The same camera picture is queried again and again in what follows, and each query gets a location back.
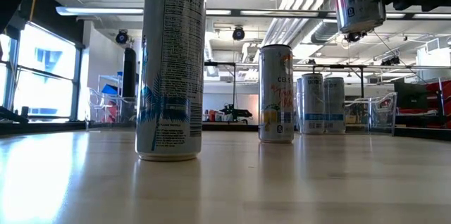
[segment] energy drink can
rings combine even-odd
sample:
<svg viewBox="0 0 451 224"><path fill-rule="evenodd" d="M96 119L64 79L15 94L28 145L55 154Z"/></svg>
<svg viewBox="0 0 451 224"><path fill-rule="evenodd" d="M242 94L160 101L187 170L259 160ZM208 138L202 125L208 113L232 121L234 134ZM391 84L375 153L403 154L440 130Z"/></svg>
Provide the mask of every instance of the energy drink can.
<svg viewBox="0 0 451 224"><path fill-rule="evenodd" d="M145 0L136 152L181 161L201 150L205 0Z"/></svg>
<svg viewBox="0 0 451 224"><path fill-rule="evenodd" d="M382 0L335 0L337 22L341 33L372 30L386 18Z"/></svg>
<svg viewBox="0 0 451 224"><path fill-rule="evenodd" d="M342 77L324 80L324 127L327 133L345 133L345 81Z"/></svg>
<svg viewBox="0 0 451 224"><path fill-rule="evenodd" d="M302 76L302 133L324 133L323 75L307 73Z"/></svg>
<svg viewBox="0 0 451 224"><path fill-rule="evenodd" d="M282 44L264 46L259 62L259 139L290 143L295 133L291 48Z"/></svg>

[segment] cable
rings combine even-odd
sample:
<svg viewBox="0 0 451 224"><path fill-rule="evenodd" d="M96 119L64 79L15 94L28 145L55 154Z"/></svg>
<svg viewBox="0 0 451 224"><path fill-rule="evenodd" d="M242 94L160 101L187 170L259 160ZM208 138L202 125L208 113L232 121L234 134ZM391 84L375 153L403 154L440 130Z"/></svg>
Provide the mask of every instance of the cable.
<svg viewBox="0 0 451 224"><path fill-rule="evenodd" d="M33 20L33 14L35 13L36 0L33 0L31 4L30 22Z"/></svg>
<svg viewBox="0 0 451 224"><path fill-rule="evenodd" d="M376 31L373 31L374 32L374 34L380 39L380 41L385 45L385 47L387 47L387 49L391 52L391 53L393 53L393 55L394 56L396 56L396 53L382 40L382 38L381 37L379 37L379 35L378 35L378 33L376 33ZM420 77L416 72L414 72L410 67L408 67L407 66L407 64L406 63L404 63L404 61L399 57L399 56L397 56L399 59L400 59L400 61L401 61L401 63L403 63L404 64L404 66L407 68L407 69L409 69L411 72L413 72L413 74L415 74L420 80L422 80L425 84L428 84L427 83L427 81L425 81L422 77Z"/></svg>

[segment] ceiling light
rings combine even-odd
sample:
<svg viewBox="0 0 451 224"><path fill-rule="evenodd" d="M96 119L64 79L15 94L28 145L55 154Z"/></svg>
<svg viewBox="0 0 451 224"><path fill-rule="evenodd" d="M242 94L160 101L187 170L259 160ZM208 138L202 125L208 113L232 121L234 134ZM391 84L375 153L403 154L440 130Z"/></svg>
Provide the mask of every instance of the ceiling light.
<svg viewBox="0 0 451 224"><path fill-rule="evenodd" d="M414 19L451 19L451 13L415 13Z"/></svg>
<svg viewBox="0 0 451 224"><path fill-rule="evenodd" d="M230 14L232 14L232 11L230 11L230 10L211 10L211 9L208 9L208 10L205 10L205 13L207 15L230 15Z"/></svg>
<svg viewBox="0 0 451 224"><path fill-rule="evenodd" d="M324 19L323 23L337 23L337 19Z"/></svg>
<svg viewBox="0 0 451 224"><path fill-rule="evenodd" d="M59 15L143 15L143 8L95 8L57 6Z"/></svg>
<svg viewBox="0 0 451 224"><path fill-rule="evenodd" d="M406 16L405 13L387 13L389 19L402 19L404 16Z"/></svg>
<svg viewBox="0 0 451 224"><path fill-rule="evenodd" d="M240 12L241 15L262 15L262 14L267 14L267 13L271 13L271 12L270 11L251 11L251 10L246 10L246 11Z"/></svg>

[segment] fluorescent light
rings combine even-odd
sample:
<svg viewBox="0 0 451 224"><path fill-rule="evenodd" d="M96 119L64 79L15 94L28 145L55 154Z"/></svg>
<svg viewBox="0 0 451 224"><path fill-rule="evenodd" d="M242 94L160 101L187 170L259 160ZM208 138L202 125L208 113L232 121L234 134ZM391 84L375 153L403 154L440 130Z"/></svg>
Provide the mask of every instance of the fluorescent light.
<svg viewBox="0 0 451 224"><path fill-rule="evenodd" d="M451 19L451 13L415 13L414 19Z"/></svg>
<svg viewBox="0 0 451 224"><path fill-rule="evenodd" d="M406 16L405 13L387 13L389 19L402 19L404 16Z"/></svg>
<svg viewBox="0 0 451 224"><path fill-rule="evenodd" d="M337 19L324 19L323 23L337 23Z"/></svg>
<svg viewBox="0 0 451 224"><path fill-rule="evenodd" d="M280 17L280 18L316 18L318 17L319 11L296 11L296 10L262 10L262 11L252 11L252 10L242 10L240 15L261 15L264 17Z"/></svg>
<svg viewBox="0 0 451 224"><path fill-rule="evenodd" d="M232 11L230 10L205 10L207 15L230 15Z"/></svg>
<svg viewBox="0 0 451 224"><path fill-rule="evenodd" d="M270 13L268 11L241 11L241 15L262 15L262 14L267 14Z"/></svg>
<svg viewBox="0 0 451 224"><path fill-rule="evenodd" d="M143 15L143 8L56 7L59 15Z"/></svg>

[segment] security camera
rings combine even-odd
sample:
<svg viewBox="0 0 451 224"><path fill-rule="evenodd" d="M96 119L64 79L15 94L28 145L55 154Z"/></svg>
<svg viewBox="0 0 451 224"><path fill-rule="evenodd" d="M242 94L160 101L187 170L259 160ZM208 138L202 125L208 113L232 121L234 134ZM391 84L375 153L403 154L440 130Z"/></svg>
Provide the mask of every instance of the security camera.
<svg viewBox="0 0 451 224"><path fill-rule="evenodd" d="M129 36L127 34L127 30L119 30L119 33L116 35L116 42L118 44L126 44L129 40Z"/></svg>
<svg viewBox="0 0 451 224"><path fill-rule="evenodd" d="M245 31L242 29L242 27L235 27L232 37L236 41L243 40L245 38Z"/></svg>

